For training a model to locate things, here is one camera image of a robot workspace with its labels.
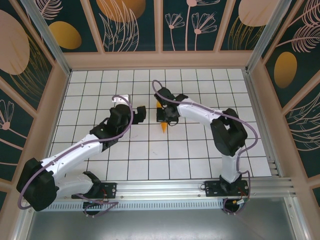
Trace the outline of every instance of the floor tile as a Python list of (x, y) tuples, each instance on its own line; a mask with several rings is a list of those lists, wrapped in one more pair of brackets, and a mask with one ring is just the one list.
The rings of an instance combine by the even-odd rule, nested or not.
[(188, 159), (170, 159), (170, 179), (189, 179), (190, 167)]
[(100, 181), (107, 180), (108, 161), (89, 161), (87, 170), (92, 172)]
[(230, 81), (232, 92), (233, 93), (247, 93), (247, 87), (245, 81), (240, 80), (231, 80)]
[(226, 69), (211, 69), (213, 80), (229, 80)]
[(192, 179), (210, 179), (209, 159), (190, 159), (190, 172)]
[(115, 106), (115, 103), (112, 102), (112, 97), (111, 95), (109, 96), (99, 96), (98, 98), (98, 106), (97, 109), (110, 109)]
[(205, 140), (205, 128), (200, 123), (187, 124), (186, 136), (188, 140)]
[(66, 96), (62, 110), (79, 110), (82, 96)]
[(103, 71), (88, 71), (86, 83), (100, 83)]
[(150, 160), (149, 179), (169, 179), (169, 160)]
[(169, 140), (187, 140), (186, 126), (184, 124), (168, 126), (167, 131)]
[(222, 172), (222, 158), (210, 158), (210, 168), (212, 178), (219, 178)]
[(198, 94), (198, 82), (197, 81), (182, 81), (182, 93), (183, 94)]
[(149, 142), (149, 159), (168, 159), (168, 142)]
[(89, 82), (85, 83), (83, 96), (99, 95), (101, 83)]
[(119, 72), (118, 70), (103, 71), (102, 82), (103, 83), (117, 82), (117, 80), (118, 80), (118, 72)]
[(187, 159), (189, 157), (187, 141), (169, 141), (168, 143), (170, 159)]
[(197, 81), (195, 69), (181, 69), (182, 81)]
[(98, 106), (98, 99), (99, 96), (83, 96), (80, 110), (96, 110)]
[(60, 116), (58, 125), (59, 126), (76, 125), (78, 113), (79, 113), (78, 110), (61, 111), (61, 116)]
[(219, 107), (235, 107), (235, 100), (232, 93), (217, 93)]
[(148, 180), (148, 160), (129, 161), (128, 180)]
[(133, 82), (118, 82), (116, 85), (116, 94), (123, 95), (129, 94), (132, 95), (133, 92)]
[(130, 142), (130, 160), (143, 160), (148, 159), (148, 147), (147, 141), (131, 141)]
[(137, 107), (145, 106), (149, 108), (149, 95), (133, 95), (132, 96), (132, 107), (136, 109)]
[(62, 151), (71, 147), (71, 145), (72, 145), (71, 142), (55, 142), (55, 143), (53, 143), (50, 156), (61, 153)]
[(190, 140), (188, 141), (189, 158), (207, 158), (208, 150), (206, 140)]
[(110, 147), (109, 160), (126, 160), (129, 157), (129, 142), (118, 142)]
[(251, 107), (248, 93), (234, 93), (233, 97), (237, 107)]
[(271, 172), (266, 157), (250, 157), (250, 164), (254, 177), (271, 177)]
[(243, 80), (244, 76), (241, 69), (227, 69), (230, 80)]
[(149, 140), (150, 141), (167, 141), (167, 131), (163, 132), (160, 124), (149, 125)]
[(95, 114), (94, 125), (100, 124), (104, 119), (110, 117), (110, 111), (108, 109), (97, 110)]
[(150, 70), (150, 82), (152, 82), (153, 80), (164, 82), (166, 80), (165, 70), (164, 69)]
[(133, 70), (120, 70), (118, 75), (118, 82), (133, 82), (134, 71)]
[(84, 88), (85, 88), (84, 83), (70, 83), (68, 85), (66, 96), (82, 96), (84, 92)]
[(201, 94), (214, 94), (216, 92), (214, 81), (199, 81), (198, 85)]
[(202, 80), (213, 80), (211, 69), (197, 69), (196, 76), (199, 81)]
[(72, 143), (76, 126), (58, 126), (54, 142), (55, 143)]
[(74, 132), (74, 137), (73, 137), (73, 142), (77, 143), (79, 142), (81, 139), (83, 139), (86, 135), (89, 134), (90, 130), (93, 129), (94, 126), (93, 125), (86, 125), (86, 126), (80, 126), (77, 125), (75, 127), (75, 132)]
[(149, 82), (149, 70), (134, 70), (133, 80), (135, 82)]
[(149, 82), (134, 82), (133, 94), (149, 94)]
[(109, 160), (109, 148), (89, 158), (89, 161), (107, 161), (107, 160)]
[[(249, 147), (254, 143), (254, 141), (255, 141), (254, 139), (247, 139), (247, 140), (245, 140), (245, 145), (247, 147)], [(261, 139), (258, 139), (257, 144), (253, 148), (249, 149), (247, 152), (248, 152), (249, 157), (264, 157), (264, 156), (266, 156), (264, 145), (262, 144)]]
[(181, 81), (168, 81), (166, 88), (174, 95), (182, 94), (182, 83)]
[(237, 107), (238, 116), (241, 120), (245, 122), (255, 122), (255, 114), (252, 107)]
[(148, 139), (149, 139), (148, 125), (137, 124), (137, 125), (131, 126), (130, 141), (148, 141)]
[(109, 161), (106, 180), (127, 180), (128, 161)]
[(215, 93), (205, 93), (200, 95), (201, 104), (209, 108), (217, 108), (218, 99)]
[(96, 110), (80, 110), (77, 125), (93, 125), (96, 118)]
[(165, 70), (166, 81), (181, 81), (180, 69), (166, 69)]
[(229, 81), (215, 81), (214, 86), (217, 94), (232, 93)]
[(73, 71), (70, 83), (85, 83), (88, 71)]
[(101, 83), (100, 95), (115, 95), (116, 89), (116, 82), (103, 82)]

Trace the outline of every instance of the plant line drawing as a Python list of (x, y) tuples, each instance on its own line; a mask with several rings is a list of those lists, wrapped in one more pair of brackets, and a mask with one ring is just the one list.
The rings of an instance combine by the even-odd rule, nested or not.
[(124, 2), (122, 2), (123, 14), (115, 0), (110, 0), (111, 6), (104, 0), (97, 1), (101, 3), (104, 12), (115, 19), (112, 21), (99, 13), (104, 26), (102, 44), (106, 51), (127, 52), (132, 48), (134, 48), (133, 52), (136, 51), (139, 44), (139, 26), (134, 12), (131, 9), (128, 10)]
[(299, 151), (320, 149), (320, 93), (306, 105), (292, 109), (286, 120)]
[(279, 43), (277, 47), (291, 43), (292, 49), (299, 53), (310, 53), (320, 43), (320, 0), (307, 0), (303, 14), (297, 17), (291, 24), (302, 19), (304, 26), (300, 27), (291, 40)]
[[(16, 135), (18, 135), (24, 139), (27, 139), (26, 136), (11, 129), (10, 123), (11, 123), (12, 117), (14, 115), (14, 110), (15, 110), (15, 105), (11, 101), (8, 101), (8, 103), (6, 105), (6, 103), (3, 99), (0, 100), (0, 130), (3, 130), (3, 131), (9, 130)], [(0, 142), (7, 144), (13, 148), (19, 149), (21, 151), (23, 150), (23, 147), (15, 145), (15, 144), (8, 142), (2, 138), (0, 138)]]

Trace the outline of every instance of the leaf illustration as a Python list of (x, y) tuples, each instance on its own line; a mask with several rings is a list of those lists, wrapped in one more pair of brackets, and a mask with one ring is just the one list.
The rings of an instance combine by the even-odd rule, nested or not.
[(61, 11), (61, 0), (35, 0), (41, 16), (46, 20), (53, 20)]
[(290, 41), (295, 52), (310, 53), (320, 42), (320, 25), (300, 27)]
[(302, 21), (312, 27), (320, 22), (320, 0), (308, 0), (304, 6)]

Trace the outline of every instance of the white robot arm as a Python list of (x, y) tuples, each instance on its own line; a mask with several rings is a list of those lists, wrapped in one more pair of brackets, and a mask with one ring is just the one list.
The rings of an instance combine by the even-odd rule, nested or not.
[[(137, 108), (133, 112), (133, 123), (142, 123), (146, 118), (146, 107)], [(29, 179), (41, 168), (49, 165), (27, 186), (24, 198), (36, 210), (41, 211), (48, 207), (56, 198), (72, 196), (74, 194), (89, 194), (95, 196), (101, 190), (101, 181), (90, 171), (85, 171), (78, 176), (65, 174), (74, 169), (81, 162), (97, 155), (118, 142), (118, 138), (110, 139), (121, 134), (129, 125), (131, 112), (129, 106), (121, 99), (115, 99), (115, 107), (110, 109), (110, 117), (90, 130), (82, 140), (66, 150), (51, 157), (37, 161), (35, 158), (28, 160), (22, 170), (16, 189), (21, 193)]]

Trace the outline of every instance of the purple cable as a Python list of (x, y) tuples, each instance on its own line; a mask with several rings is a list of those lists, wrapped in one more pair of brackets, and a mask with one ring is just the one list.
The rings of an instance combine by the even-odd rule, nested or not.
[[(163, 86), (162, 86), (161, 82), (159, 82), (158, 80), (153, 80), (153, 81), (152, 81), (153, 91), (155, 92), (155, 94), (157, 94), (157, 95), (158, 95), (160, 98), (162, 98), (163, 100), (165, 100), (165, 101), (167, 101), (167, 102), (169, 102), (169, 103), (173, 103), (173, 104), (186, 104), (186, 105), (190, 105), (190, 106), (195, 106), (195, 107), (201, 108), (201, 109), (203, 109), (203, 110), (209, 111), (209, 112), (211, 112), (211, 113), (213, 113), (213, 114), (217, 114), (217, 115), (220, 115), (220, 116), (225, 117), (225, 118), (229, 118), (229, 119), (236, 120), (236, 121), (242, 123), (243, 125), (246, 125), (246, 126), (253, 132), (254, 138), (255, 138), (254, 143), (253, 143), (252, 145), (248, 146), (247, 148), (242, 149), (242, 150), (238, 153), (238, 156), (236, 157), (236, 171), (237, 171), (238, 173), (242, 174), (242, 175), (248, 174), (249, 193), (248, 193), (248, 196), (247, 196), (247, 197), (248, 197), (248, 199), (249, 199), (249, 198), (250, 198), (250, 192), (251, 192), (250, 172), (249, 172), (249, 170), (244, 171), (244, 172), (241, 172), (241, 171), (239, 170), (239, 161), (240, 161), (240, 155), (241, 155), (242, 153), (244, 153), (245, 151), (247, 151), (247, 150), (249, 150), (249, 149), (252, 149), (252, 148), (257, 144), (257, 142), (258, 142), (258, 134), (257, 134), (257, 132), (255, 131), (255, 129), (254, 129), (251, 125), (249, 125), (248, 123), (246, 123), (245, 121), (243, 121), (243, 120), (241, 120), (241, 119), (239, 119), (239, 118), (237, 118), (237, 117), (230, 116), (230, 115), (221, 113), (221, 112), (219, 112), (219, 111), (214, 111), (213, 109), (211, 109), (211, 108), (209, 108), (209, 107), (206, 107), (206, 106), (203, 106), (203, 105), (201, 105), (201, 104), (198, 104), (198, 103), (196, 103), (196, 102), (187, 102), (187, 101), (186, 101), (186, 102), (182, 102), (182, 101), (175, 101), (175, 100), (168, 99), (168, 98), (160, 95), (160, 93), (158, 93), (158, 91), (157, 91), (156, 88), (155, 88), (155, 83), (158, 83), (158, 84), (161, 86), (161, 88), (163, 88)], [(225, 208), (225, 204), (226, 204), (226, 201), (227, 201), (227, 200), (228, 200), (228, 198), (224, 199), (223, 205), (222, 205), (222, 207), (223, 207), (222, 209), (223, 209), (223, 211), (224, 211), (225, 213), (233, 213), (233, 212), (231, 212), (231, 211), (229, 211), (228, 209)], [(242, 212), (245, 205), (246, 205), (246, 204), (243, 204), (242, 208), (241, 208), (239, 211), (237, 211), (237, 213)]]
[[(118, 138), (121, 138), (131, 127), (133, 121), (134, 121), (134, 110), (130, 104), (130, 102), (128, 100), (126, 100), (124, 97), (120, 96), (120, 95), (114, 95), (112, 97), (112, 100), (114, 100), (115, 98), (121, 98), (122, 100), (124, 100), (124, 102), (129, 106), (129, 109), (130, 109), (130, 122), (128, 124), (128, 126), (126, 127), (126, 129), (120, 133), (119, 135), (117, 136), (113, 136), (113, 137), (110, 137), (110, 138), (104, 138), (104, 139), (95, 139), (95, 140), (89, 140), (89, 141), (85, 141), (84, 143), (82, 144), (79, 144), (77, 146), (74, 146), (73, 148), (69, 149), (68, 151), (62, 153), (61, 155), (59, 155), (58, 157), (56, 157), (54, 160), (50, 161), (48, 164), (46, 164), (45, 166), (43, 166), (42, 168), (40, 168), (34, 175), (32, 175), (32, 177), (30, 177), (30, 179), (26, 182), (26, 184), (24, 185), (20, 195), (19, 195), (19, 198), (18, 198), (18, 208), (21, 209), (21, 210), (26, 210), (26, 209), (29, 209), (31, 208), (31, 205), (29, 206), (22, 206), (21, 202), (22, 202), (22, 198), (27, 190), (27, 188), (29, 187), (29, 185), (31, 184), (31, 182), (41, 173), (43, 172), (46, 168), (48, 168), (49, 166), (53, 165), (55, 162), (57, 162), (59, 159), (63, 158), (64, 156), (68, 155), (69, 153), (71, 153), (72, 151), (84, 146), (84, 145), (87, 145), (87, 144), (91, 144), (91, 143), (96, 143), (96, 142), (105, 142), (105, 141), (112, 141), (112, 140), (115, 140), (115, 139), (118, 139)], [(80, 198), (83, 198), (83, 199), (88, 199), (88, 198), (85, 198), (84, 196), (82, 195), (79, 195), (78, 197)]]

